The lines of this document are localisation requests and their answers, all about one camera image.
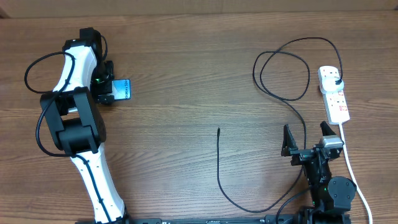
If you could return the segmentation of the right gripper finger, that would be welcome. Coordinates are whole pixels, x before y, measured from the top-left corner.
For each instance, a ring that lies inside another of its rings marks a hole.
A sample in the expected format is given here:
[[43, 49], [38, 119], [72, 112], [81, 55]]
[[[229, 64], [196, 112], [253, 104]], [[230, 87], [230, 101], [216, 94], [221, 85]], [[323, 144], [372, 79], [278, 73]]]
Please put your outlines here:
[[330, 128], [326, 121], [320, 123], [323, 136], [334, 136], [336, 133]]
[[286, 124], [284, 126], [284, 139], [282, 142], [282, 149], [283, 150], [297, 150], [298, 149], [295, 139], [290, 131], [288, 124]]

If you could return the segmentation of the blue smartphone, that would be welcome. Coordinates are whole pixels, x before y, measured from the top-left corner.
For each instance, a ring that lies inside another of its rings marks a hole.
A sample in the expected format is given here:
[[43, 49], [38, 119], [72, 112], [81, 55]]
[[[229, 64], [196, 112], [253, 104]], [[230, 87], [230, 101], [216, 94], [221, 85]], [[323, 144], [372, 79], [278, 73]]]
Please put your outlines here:
[[112, 96], [115, 101], [131, 99], [131, 81], [128, 79], [112, 81]]

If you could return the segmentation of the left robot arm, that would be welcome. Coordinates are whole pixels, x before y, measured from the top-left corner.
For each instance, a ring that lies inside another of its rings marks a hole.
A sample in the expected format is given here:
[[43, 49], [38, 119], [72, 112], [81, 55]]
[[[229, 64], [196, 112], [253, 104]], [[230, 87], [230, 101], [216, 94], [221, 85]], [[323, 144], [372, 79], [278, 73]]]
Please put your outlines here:
[[106, 128], [97, 104], [110, 105], [131, 98], [129, 80], [114, 77], [107, 60], [106, 39], [92, 27], [80, 29], [78, 39], [65, 42], [65, 64], [59, 82], [40, 98], [57, 157], [68, 157], [78, 169], [90, 196], [94, 223], [130, 223], [113, 183], [104, 150]]

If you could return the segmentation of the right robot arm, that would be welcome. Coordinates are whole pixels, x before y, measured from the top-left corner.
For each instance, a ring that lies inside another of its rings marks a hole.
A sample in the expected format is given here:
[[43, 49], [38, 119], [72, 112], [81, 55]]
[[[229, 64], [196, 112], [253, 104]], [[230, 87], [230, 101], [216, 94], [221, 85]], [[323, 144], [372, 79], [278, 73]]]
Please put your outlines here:
[[[308, 189], [286, 201], [275, 216], [276, 223], [350, 223], [346, 212], [351, 210], [357, 186], [349, 178], [332, 176], [329, 162], [340, 157], [345, 143], [326, 122], [320, 124], [322, 137], [311, 149], [299, 149], [289, 126], [284, 126], [281, 155], [291, 158], [292, 166], [301, 166]], [[309, 192], [313, 205], [301, 207], [294, 215], [281, 215], [283, 208], [297, 197]]]

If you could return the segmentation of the white charger adapter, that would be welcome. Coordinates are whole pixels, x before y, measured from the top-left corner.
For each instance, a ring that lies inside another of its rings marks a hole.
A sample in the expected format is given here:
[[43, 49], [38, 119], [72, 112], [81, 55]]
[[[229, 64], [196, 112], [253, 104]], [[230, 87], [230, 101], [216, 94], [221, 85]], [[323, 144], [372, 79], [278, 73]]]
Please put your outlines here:
[[320, 91], [322, 94], [341, 91], [345, 87], [344, 81], [336, 77], [321, 77]]

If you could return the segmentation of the white power strip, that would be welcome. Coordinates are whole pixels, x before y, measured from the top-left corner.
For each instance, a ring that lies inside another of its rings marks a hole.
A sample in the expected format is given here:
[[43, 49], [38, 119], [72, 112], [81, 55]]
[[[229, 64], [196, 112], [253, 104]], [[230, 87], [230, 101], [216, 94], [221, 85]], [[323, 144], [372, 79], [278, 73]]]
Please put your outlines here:
[[[336, 77], [340, 79], [340, 74], [336, 67], [322, 66], [318, 69], [317, 73], [319, 86], [321, 77]], [[322, 96], [329, 124], [339, 125], [350, 120], [348, 106], [343, 90], [322, 94]]]

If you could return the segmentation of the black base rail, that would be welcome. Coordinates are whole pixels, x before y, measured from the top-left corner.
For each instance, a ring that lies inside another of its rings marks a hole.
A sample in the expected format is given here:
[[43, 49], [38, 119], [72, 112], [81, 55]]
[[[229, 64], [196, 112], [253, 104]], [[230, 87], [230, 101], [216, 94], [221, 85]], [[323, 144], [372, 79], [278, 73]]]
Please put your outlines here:
[[130, 224], [296, 224], [296, 223], [351, 223], [349, 215], [344, 218], [322, 217], [315, 215], [313, 221], [304, 221], [298, 215], [279, 215], [276, 221], [276, 215], [266, 215], [264, 218], [214, 218], [214, 219], [174, 219], [162, 220], [160, 218], [127, 218], [127, 220], [118, 220], [108, 223], [130, 223]]

